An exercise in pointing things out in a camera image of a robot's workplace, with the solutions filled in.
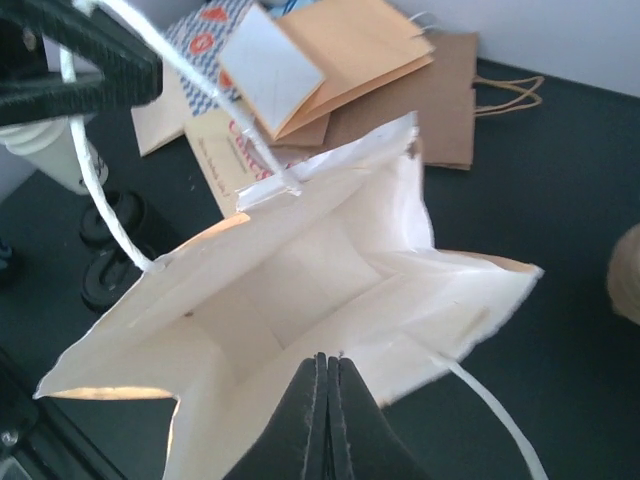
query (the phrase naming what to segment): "white wall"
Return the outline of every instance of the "white wall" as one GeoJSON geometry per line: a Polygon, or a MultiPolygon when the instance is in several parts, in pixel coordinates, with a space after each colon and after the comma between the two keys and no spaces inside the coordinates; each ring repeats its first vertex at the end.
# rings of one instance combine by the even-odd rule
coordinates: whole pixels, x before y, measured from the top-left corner
{"type": "Polygon", "coordinates": [[[454,31],[483,58],[640,97],[638,0],[392,0],[454,31]]]}
{"type": "MultiPolygon", "coordinates": [[[[204,0],[131,0],[131,3],[145,12],[157,26],[164,29],[205,2],[204,0]]],[[[56,70],[60,65],[58,49],[51,42],[46,47],[50,68],[56,70]]],[[[0,202],[32,171],[33,169],[26,161],[11,155],[4,147],[0,147],[0,202]]]]}

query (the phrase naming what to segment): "bolt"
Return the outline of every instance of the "bolt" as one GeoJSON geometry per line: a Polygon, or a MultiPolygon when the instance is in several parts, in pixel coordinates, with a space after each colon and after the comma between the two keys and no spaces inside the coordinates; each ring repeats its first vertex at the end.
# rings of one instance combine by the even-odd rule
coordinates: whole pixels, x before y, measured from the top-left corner
{"type": "Polygon", "coordinates": [[[38,39],[31,30],[24,30],[22,32],[22,42],[30,52],[33,52],[38,47],[38,39]]]}
{"type": "Polygon", "coordinates": [[[16,443],[18,443],[18,439],[20,435],[15,430],[7,430],[6,432],[2,432],[0,434],[0,441],[5,447],[13,447],[16,443]]]}

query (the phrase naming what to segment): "dark tabletop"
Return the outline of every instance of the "dark tabletop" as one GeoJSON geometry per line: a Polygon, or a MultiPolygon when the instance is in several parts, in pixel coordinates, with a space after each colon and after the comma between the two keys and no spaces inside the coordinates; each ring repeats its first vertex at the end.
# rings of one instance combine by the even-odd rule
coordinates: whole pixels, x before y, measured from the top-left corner
{"type": "MultiPolygon", "coordinates": [[[[470,172],[426,171],[438,247],[546,271],[463,366],[504,404],[551,479],[637,480],[640,326],[612,314],[605,275],[616,240],[640,222],[640,101],[555,79],[541,94],[538,109],[477,122],[470,172]]],[[[140,160],[126,112],[100,115],[89,136],[108,186],[141,193],[184,238],[220,220],[184,138],[140,160]]],[[[77,234],[86,202],[37,173],[0,206],[0,233],[26,259],[0,292],[0,347],[33,388],[97,319],[79,290],[91,258],[77,234]]],[[[161,478],[172,401],[57,402],[127,478],[161,478]]],[[[528,478],[504,427],[451,375],[386,413],[436,480],[528,478]]]]}

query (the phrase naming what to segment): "open paper bag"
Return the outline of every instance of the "open paper bag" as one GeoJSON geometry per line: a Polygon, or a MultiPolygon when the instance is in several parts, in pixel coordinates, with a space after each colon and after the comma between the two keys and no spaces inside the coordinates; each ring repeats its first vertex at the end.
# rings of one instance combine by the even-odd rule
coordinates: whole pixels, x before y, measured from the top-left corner
{"type": "Polygon", "coordinates": [[[164,478],[209,480],[316,352],[353,359],[380,405],[442,375],[437,359],[496,333],[540,270],[434,248],[415,121],[291,167],[299,196],[275,175],[241,192],[245,213],[158,259],[36,396],[174,397],[164,478]]]}

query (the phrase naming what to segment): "black pointed object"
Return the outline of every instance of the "black pointed object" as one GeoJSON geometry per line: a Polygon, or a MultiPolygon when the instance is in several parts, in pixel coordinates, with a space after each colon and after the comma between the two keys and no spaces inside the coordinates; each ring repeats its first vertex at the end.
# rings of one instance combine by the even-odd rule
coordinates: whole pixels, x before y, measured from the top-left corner
{"type": "Polygon", "coordinates": [[[298,368],[262,435],[224,480],[430,480],[354,363],[323,353],[298,368]]]}
{"type": "Polygon", "coordinates": [[[51,38],[99,70],[72,84],[54,72],[0,79],[0,126],[145,105],[162,93],[160,58],[99,9],[89,17],[70,0],[1,0],[0,18],[51,38]]]}

